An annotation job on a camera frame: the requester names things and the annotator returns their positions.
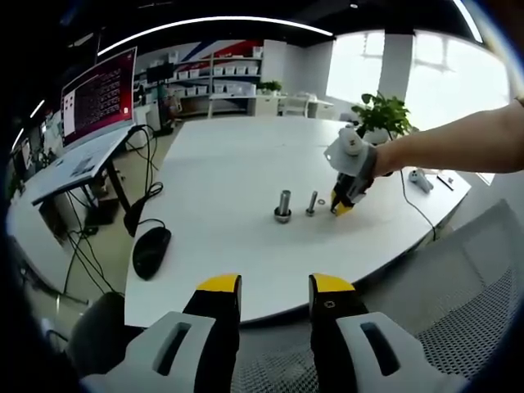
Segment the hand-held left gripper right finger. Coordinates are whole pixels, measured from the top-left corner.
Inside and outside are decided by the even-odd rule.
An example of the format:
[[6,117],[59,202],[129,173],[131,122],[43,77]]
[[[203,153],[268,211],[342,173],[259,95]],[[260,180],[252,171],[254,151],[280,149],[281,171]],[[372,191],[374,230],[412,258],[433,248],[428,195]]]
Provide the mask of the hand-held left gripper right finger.
[[467,383],[433,367],[415,337],[369,312],[342,278],[309,276],[309,318],[321,392],[460,392]]

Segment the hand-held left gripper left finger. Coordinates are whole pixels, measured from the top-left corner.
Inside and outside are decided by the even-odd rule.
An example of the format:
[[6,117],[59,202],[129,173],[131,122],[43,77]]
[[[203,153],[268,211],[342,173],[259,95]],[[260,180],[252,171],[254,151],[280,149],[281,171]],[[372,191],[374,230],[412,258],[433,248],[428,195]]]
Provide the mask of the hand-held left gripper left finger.
[[229,392],[239,349],[242,277],[199,284],[181,312],[170,311],[127,345],[124,359],[81,381],[88,392]]

